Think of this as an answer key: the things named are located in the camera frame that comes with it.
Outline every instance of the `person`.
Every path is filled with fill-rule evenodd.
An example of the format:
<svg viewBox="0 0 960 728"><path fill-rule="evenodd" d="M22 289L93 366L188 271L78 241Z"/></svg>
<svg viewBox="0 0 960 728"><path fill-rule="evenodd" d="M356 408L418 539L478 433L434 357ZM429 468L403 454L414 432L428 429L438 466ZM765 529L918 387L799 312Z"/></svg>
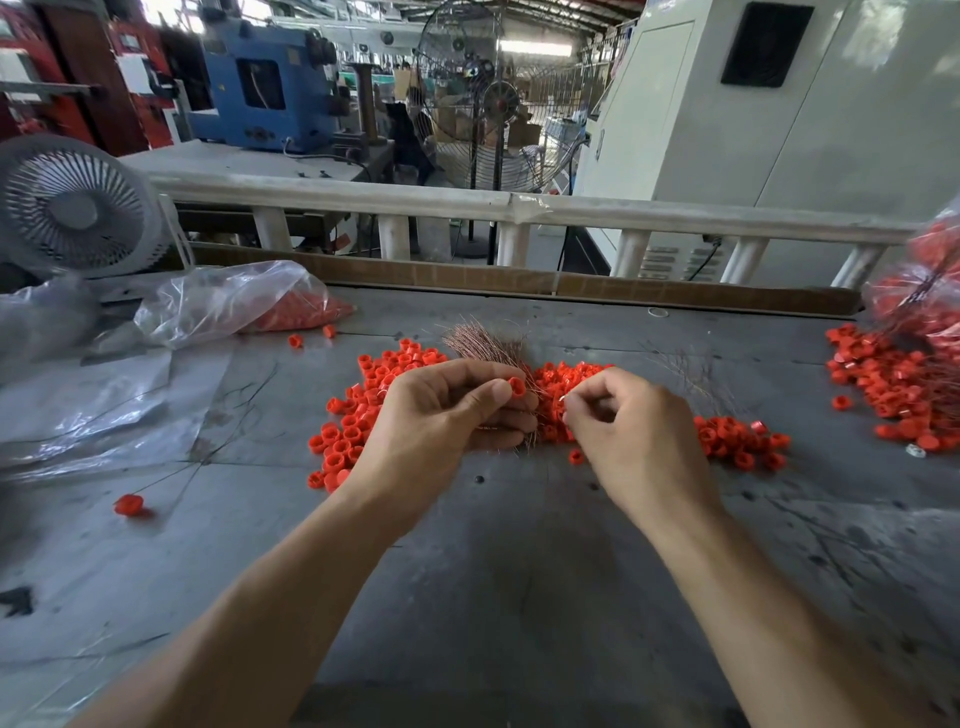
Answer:
<svg viewBox="0 0 960 728"><path fill-rule="evenodd" d="M424 185L436 171L428 156L436 146L433 121L423 109L423 92L415 85L407 89L407 103L385 104L375 86L373 104L390 118L390 138L394 141L394 164L417 167L417 184Z"/></svg>
<svg viewBox="0 0 960 728"><path fill-rule="evenodd" d="M535 396L513 399L511 376L523 372L459 359L398 377L345 485L71 728L285 724L377 562L465 450L513 448L537 426ZM724 510L684 400L607 369L565 402L601 484L663 559L754 728L921 723Z"/></svg>

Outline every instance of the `ceiling light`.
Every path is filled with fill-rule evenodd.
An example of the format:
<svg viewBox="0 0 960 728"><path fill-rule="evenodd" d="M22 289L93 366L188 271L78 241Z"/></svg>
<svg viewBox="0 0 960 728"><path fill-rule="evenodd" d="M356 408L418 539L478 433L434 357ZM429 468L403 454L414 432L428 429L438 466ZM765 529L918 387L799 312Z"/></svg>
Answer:
<svg viewBox="0 0 960 728"><path fill-rule="evenodd" d="M573 46L568 43L537 43L533 40L501 40L500 50L529 53L532 56L569 56Z"/></svg>

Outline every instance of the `large industrial fan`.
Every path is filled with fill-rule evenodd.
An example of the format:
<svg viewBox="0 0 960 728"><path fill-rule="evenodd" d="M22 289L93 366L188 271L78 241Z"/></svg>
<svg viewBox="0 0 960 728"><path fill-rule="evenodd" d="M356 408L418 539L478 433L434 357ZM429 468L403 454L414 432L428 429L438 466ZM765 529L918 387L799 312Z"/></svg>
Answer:
<svg viewBox="0 0 960 728"><path fill-rule="evenodd" d="M176 211L140 174L96 147L53 134L0 144L0 258L49 278L138 273L177 245Z"/></svg>
<svg viewBox="0 0 960 728"><path fill-rule="evenodd" d="M447 0L427 19L417 49L437 162L456 186L542 192L571 161L581 124L576 79L561 63L522 65L501 50L502 26L486 5ZM558 83L566 79L567 83ZM454 254L492 262L495 226L474 239L473 222Z"/></svg>

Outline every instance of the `cardboard strip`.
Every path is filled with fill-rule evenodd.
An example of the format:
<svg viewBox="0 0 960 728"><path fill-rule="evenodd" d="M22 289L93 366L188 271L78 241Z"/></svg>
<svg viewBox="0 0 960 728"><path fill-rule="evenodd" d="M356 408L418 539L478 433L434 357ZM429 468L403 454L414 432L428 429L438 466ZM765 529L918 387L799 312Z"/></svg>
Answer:
<svg viewBox="0 0 960 728"><path fill-rule="evenodd" d="M495 293L525 298L556 297L597 303L706 308L726 311L850 317L860 295L847 288L753 288L681 280L616 279L576 273L532 271L486 265L423 263L356 256L279 253L259 248L194 243L198 265L243 265L262 260L295 260L324 283L418 288L461 293ZM180 267L175 255L162 264Z"/></svg>

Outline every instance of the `white fan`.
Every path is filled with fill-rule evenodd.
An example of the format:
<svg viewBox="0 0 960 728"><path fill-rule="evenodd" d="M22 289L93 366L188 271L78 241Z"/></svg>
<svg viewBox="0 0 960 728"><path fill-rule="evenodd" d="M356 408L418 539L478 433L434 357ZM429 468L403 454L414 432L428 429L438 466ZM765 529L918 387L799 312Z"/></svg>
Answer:
<svg viewBox="0 0 960 728"><path fill-rule="evenodd" d="M0 255L21 268L44 278L58 269L125 276L171 242L190 267L173 203L106 152L53 134L0 144Z"/></svg>

